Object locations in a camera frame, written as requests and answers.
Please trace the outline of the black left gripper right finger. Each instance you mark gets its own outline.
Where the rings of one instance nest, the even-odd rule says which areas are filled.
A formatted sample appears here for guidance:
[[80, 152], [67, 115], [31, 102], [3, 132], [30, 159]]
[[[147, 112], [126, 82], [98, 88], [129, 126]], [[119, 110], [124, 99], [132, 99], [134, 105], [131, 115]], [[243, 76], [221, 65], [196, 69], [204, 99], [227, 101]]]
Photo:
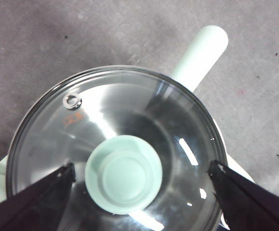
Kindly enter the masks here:
[[279, 231], [279, 197], [214, 160], [208, 170], [231, 231]]

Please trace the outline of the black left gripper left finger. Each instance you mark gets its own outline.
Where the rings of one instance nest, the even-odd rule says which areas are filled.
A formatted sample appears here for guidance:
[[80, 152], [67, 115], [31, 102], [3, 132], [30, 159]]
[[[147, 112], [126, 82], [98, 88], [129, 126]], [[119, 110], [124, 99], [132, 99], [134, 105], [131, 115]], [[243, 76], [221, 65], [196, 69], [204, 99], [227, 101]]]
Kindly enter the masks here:
[[1, 202], [0, 231], [57, 230], [75, 181], [68, 163]]

